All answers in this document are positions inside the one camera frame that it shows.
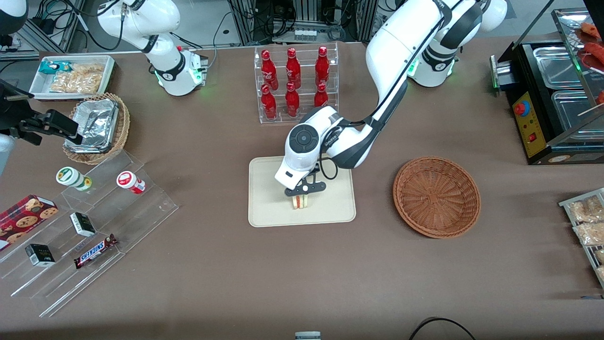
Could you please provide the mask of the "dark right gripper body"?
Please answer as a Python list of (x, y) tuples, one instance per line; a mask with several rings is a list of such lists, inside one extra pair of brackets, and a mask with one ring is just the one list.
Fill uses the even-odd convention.
[(19, 124), (34, 118), (34, 111), (28, 103), (29, 96), (4, 80), (0, 83), (0, 135), (19, 138)]

